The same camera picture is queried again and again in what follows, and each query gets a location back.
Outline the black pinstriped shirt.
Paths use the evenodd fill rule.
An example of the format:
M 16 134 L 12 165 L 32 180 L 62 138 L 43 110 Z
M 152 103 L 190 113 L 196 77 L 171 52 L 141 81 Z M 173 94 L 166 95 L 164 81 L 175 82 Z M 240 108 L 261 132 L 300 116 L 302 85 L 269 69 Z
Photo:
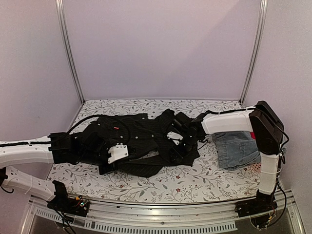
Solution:
M 198 143 L 191 153 L 181 163 L 170 161 L 169 150 L 175 145 L 172 140 L 168 140 L 167 133 L 172 130 L 171 126 L 176 113 L 166 109 L 154 119 L 149 119 L 146 114 L 115 116 L 129 127 L 131 139 L 127 143 L 130 154 L 127 158 L 118 162 L 118 169 L 134 176 L 151 177 L 156 175 L 163 167 L 186 165 L 191 166 L 199 157 Z M 118 143 L 119 137 L 127 136 L 126 130 L 121 127 L 114 130 L 116 121 L 111 120 L 107 115 L 99 115 L 92 119 L 99 120 L 110 130 L 110 136 Z

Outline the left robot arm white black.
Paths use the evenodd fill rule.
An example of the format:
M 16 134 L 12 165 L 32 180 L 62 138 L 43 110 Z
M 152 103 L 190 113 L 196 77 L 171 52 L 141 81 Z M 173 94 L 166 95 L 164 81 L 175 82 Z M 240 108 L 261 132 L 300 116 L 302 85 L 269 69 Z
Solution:
M 117 117 L 114 130 L 123 127 L 127 136 L 120 136 L 118 143 L 110 136 L 110 130 L 99 120 L 90 123 L 82 132 L 73 130 L 81 125 L 80 120 L 68 132 L 52 133 L 33 140 L 13 141 L 0 145 L 0 183 L 2 186 L 22 189 L 27 194 L 42 198 L 67 212 L 72 206 L 86 204 L 81 197 L 69 198 L 66 187 L 59 181 L 45 181 L 16 171 L 15 165 L 28 163 L 85 163 L 98 166 L 100 175 L 117 170 L 117 162 L 129 156 L 127 143 L 131 139 L 129 127 Z

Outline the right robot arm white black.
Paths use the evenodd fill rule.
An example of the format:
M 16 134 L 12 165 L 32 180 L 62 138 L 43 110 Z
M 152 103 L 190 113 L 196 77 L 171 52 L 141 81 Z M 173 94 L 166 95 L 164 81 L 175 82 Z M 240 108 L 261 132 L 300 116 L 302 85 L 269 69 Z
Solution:
M 181 163 L 199 141 L 206 137 L 216 145 L 218 166 L 236 170 L 261 163 L 260 183 L 252 202 L 255 212 L 261 213 L 273 200 L 281 164 L 285 161 L 283 146 L 289 141 L 284 125 L 265 101 L 245 109 L 223 112 L 206 111 L 196 118 L 183 113 L 175 115 L 167 138 L 175 145 L 170 159 Z

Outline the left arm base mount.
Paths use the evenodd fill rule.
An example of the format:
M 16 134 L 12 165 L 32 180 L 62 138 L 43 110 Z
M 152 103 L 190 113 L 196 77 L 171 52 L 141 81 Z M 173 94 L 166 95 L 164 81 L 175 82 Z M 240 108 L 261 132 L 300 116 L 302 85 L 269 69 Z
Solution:
M 58 194 L 51 201 L 47 202 L 47 207 L 60 213 L 86 217 L 90 207 L 90 201 L 81 196 L 69 197 L 67 194 Z

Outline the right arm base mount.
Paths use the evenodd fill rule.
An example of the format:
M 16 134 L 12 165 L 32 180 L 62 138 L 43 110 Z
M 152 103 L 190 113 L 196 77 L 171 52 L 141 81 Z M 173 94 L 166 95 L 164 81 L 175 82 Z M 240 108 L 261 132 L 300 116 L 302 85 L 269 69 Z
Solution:
M 239 217 L 253 216 L 251 224 L 257 229 L 267 228 L 276 217 L 277 203 L 274 195 L 259 193 L 256 198 L 240 201 L 234 211 Z

